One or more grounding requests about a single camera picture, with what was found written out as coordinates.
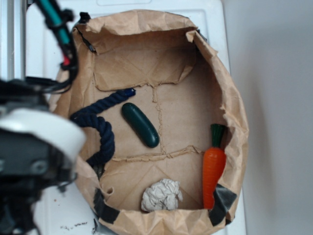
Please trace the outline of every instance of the brown paper bag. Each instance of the brown paper bag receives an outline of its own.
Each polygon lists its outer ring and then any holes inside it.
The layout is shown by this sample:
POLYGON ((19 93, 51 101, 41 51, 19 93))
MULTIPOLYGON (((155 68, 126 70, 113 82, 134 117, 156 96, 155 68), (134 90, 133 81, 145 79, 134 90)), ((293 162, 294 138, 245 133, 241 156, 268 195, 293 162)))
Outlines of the brown paper bag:
POLYGON ((80 71, 69 92, 52 97, 51 109, 68 118, 115 90, 135 88, 129 102, 160 135, 157 147, 143 145, 121 115, 124 103, 101 113, 112 125, 115 153, 98 180, 85 160, 99 150, 100 135, 84 128, 88 140, 76 184, 100 222, 121 235, 202 235, 232 221, 246 168, 247 118, 229 73, 197 27, 183 16, 134 10, 78 24, 73 36, 80 71), (209 212, 202 205, 201 176, 212 123, 228 127, 222 143, 227 161, 209 212), (141 211, 145 188, 163 178, 180 182, 179 209, 141 211))

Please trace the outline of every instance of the carrot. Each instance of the carrot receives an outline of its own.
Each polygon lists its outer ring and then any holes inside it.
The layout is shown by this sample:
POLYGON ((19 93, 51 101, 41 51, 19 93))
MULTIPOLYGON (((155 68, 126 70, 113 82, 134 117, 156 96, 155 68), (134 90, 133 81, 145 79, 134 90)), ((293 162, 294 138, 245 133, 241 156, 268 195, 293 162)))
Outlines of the carrot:
POLYGON ((206 150, 203 157, 202 190, 205 209, 212 209, 214 206, 213 192, 226 164, 226 154, 220 149, 225 128, 224 125, 211 125, 212 147, 206 150))

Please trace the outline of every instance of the cucumber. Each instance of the cucumber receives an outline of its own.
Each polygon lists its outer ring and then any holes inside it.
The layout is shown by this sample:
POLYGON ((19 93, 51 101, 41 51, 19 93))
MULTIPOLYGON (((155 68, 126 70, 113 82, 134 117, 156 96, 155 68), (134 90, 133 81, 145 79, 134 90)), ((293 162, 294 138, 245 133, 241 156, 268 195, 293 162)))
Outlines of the cucumber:
POLYGON ((132 103, 124 104, 122 115, 146 146, 150 148, 158 146, 160 138, 157 130, 136 105, 132 103))

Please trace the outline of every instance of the white crumpled paper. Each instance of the white crumpled paper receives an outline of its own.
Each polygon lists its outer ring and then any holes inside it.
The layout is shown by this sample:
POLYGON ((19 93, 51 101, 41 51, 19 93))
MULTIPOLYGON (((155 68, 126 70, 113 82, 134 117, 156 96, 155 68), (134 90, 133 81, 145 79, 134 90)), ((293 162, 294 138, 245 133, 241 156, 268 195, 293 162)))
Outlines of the white crumpled paper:
POLYGON ((141 209, 146 212, 175 210, 178 208, 177 197, 182 201, 179 181, 162 179, 146 188, 142 196, 141 209))

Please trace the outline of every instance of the navy blue rope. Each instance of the navy blue rope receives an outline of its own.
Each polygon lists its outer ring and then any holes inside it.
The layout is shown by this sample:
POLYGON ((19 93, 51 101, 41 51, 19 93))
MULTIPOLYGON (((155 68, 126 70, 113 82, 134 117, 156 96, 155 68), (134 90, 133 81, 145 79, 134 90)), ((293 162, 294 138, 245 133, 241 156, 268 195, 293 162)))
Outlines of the navy blue rope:
POLYGON ((87 160, 90 165, 107 163, 113 157, 115 151, 112 126, 109 122, 105 121, 103 117, 97 117, 97 114, 128 100, 129 97, 135 94, 136 92, 133 88, 119 90, 104 99, 98 100, 90 106, 82 108, 70 116, 70 120, 80 127, 93 127, 100 133, 100 151, 93 154, 87 160))

